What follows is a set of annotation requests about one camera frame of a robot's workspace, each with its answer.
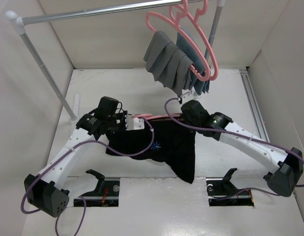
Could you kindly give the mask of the black t shirt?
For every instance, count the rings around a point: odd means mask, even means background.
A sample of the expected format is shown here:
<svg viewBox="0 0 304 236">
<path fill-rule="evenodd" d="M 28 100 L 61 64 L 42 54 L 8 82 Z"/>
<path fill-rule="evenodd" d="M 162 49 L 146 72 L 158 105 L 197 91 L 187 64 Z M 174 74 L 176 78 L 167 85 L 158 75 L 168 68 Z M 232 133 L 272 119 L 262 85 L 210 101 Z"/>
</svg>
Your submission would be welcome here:
<svg viewBox="0 0 304 236">
<path fill-rule="evenodd" d="M 195 175 L 195 132 L 169 118 L 149 121 L 154 129 L 154 141 L 134 160 L 166 163 L 183 181 L 192 184 Z M 123 154 L 135 154 L 146 148 L 152 139 L 149 126 L 143 130 L 111 131 L 106 134 L 108 146 Z"/>
</svg>

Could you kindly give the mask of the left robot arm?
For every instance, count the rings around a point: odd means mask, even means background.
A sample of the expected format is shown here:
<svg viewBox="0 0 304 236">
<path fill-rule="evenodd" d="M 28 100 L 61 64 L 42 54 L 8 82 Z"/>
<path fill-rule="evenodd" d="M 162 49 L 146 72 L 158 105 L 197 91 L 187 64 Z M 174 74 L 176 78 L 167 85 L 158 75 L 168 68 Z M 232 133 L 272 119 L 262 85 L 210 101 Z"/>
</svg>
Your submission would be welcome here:
<svg viewBox="0 0 304 236">
<path fill-rule="evenodd" d="M 69 204 L 71 190 L 64 185 L 68 175 L 77 165 L 85 152 L 85 145 L 96 142 L 111 130 L 125 128 L 124 114 L 117 113 L 120 102 L 104 96 L 97 108 L 83 115 L 77 122 L 72 135 L 56 157 L 37 175 L 29 174 L 24 180 L 25 194 L 21 200 L 21 211 L 25 202 L 51 217 L 58 217 Z"/>
</svg>

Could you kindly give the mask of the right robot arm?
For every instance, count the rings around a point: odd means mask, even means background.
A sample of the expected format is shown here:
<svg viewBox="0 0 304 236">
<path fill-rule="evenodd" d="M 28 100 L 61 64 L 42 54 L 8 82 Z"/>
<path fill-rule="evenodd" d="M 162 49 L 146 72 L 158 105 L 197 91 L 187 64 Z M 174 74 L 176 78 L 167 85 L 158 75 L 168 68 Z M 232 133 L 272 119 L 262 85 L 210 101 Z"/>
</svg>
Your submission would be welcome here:
<svg viewBox="0 0 304 236">
<path fill-rule="evenodd" d="M 209 114 L 196 100 L 186 102 L 181 111 L 186 124 L 198 133 L 240 150 L 267 168 L 268 174 L 263 178 L 273 192 L 283 197 L 291 196 L 304 171 L 300 150 L 268 143 L 220 112 Z"/>
</svg>

